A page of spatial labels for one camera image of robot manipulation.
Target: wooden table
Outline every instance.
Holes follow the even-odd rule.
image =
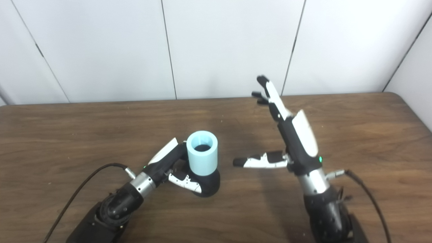
[[[432,135],[392,93],[283,97],[304,109],[324,170],[352,169],[373,191],[393,241],[430,242]],[[208,130],[219,140],[221,186],[199,198],[171,183],[134,214],[122,242],[314,242],[302,193],[286,169],[233,168],[234,157],[283,149],[267,107],[252,98],[3,106],[0,108],[0,242],[41,242],[77,186],[106,163],[135,172],[171,138]],[[84,214],[129,178],[119,168],[79,193],[50,242],[64,242]],[[379,218],[349,178],[332,182],[371,242]]]

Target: white wall panel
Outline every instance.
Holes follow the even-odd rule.
[[[303,1],[163,0],[177,97],[281,92]]]
[[[4,106],[6,103],[3,101],[2,98],[0,98],[0,106]]]
[[[14,0],[71,102],[174,99],[159,0]]]
[[[379,92],[432,11],[429,0],[309,0],[284,95]]]
[[[432,20],[408,52],[386,92],[400,95],[432,131]]]
[[[10,1],[0,1],[0,93],[10,104],[68,102]]]

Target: cup opening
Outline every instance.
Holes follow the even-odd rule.
[[[198,152],[205,152],[213,146],[213,140],[210,136],[198,135],[191,141],[192,147]]]

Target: cable connector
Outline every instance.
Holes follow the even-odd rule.
[[[132,170],[129,169],[129,167],[127,167],[127,168],[124,169],[124,170],[126,171],[127,175],[128,175],[132,180],[135,179],[136,175],[135,175],[135,173],[134,173]]]
[[[325,175],[325,178],[327,179],[327,181],[330,181],[336,177],[343,176],[344,174],[345,174],[345,170],[340,169],[340,170],[336,170],[336,171],[328,173],[327,175]]]

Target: robotic arm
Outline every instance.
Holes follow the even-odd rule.
[[[340,170],[325,175],[317,142],[304,111],[300,110],[297,115],[293,115],[283,105],[272,82],[264,76],[259,76],[257,81],[266,95],[253,92],[252,96],[258,98],[258,104],[269,106],[271,116],[278,122],[277,127],[285,142],[286,154],[274,151],[261,156],[236,158],[233,165],[266,169],[286,167],[300,182],[316,242],[367,243],[357,219],[348,213],[339,192],[329,183],[330,179],[345,172]],[[350,232],[353,232],[353,237],[348,237]]]
[[[186,163],[181,170],[173,171],[178,160]],[[98,202],[71,233],[66,243],[116,243],[132,213],[141,206],[144,198],[166,181],[189,189],[200,197],[215,194],[219,189],[218,170],[208,176],[198,176],[190,170],[187,162],[186,142],[179,144],[173,138],[137,176],[127,170],[132,180],[102,202]]]

